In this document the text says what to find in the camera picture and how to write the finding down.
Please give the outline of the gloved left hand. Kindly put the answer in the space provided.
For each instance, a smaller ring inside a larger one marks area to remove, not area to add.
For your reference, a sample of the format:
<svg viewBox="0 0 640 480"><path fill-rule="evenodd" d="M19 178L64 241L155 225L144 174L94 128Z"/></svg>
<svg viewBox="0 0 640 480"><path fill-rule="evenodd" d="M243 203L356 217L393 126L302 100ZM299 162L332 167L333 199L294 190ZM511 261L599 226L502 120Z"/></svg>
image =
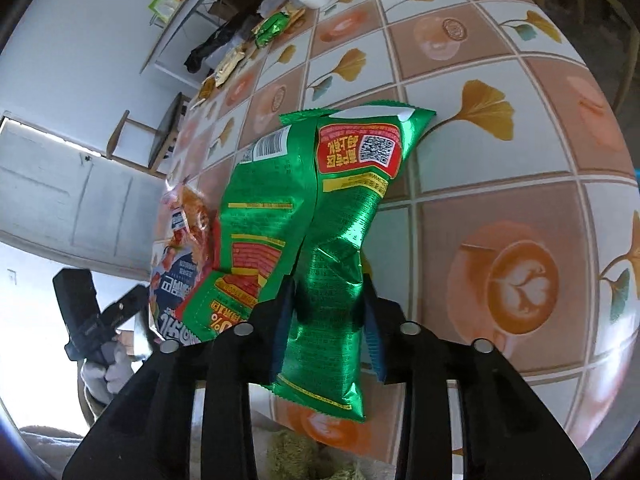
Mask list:
<svg viewBox="0 0 640 480"><path fill-rule="evenodd" d="M80 369L80 377L87 392L101 405L108 405L134 376L126 347L119 341L106 345L113 351L113 362L107 366L86 361Z"/></svg>

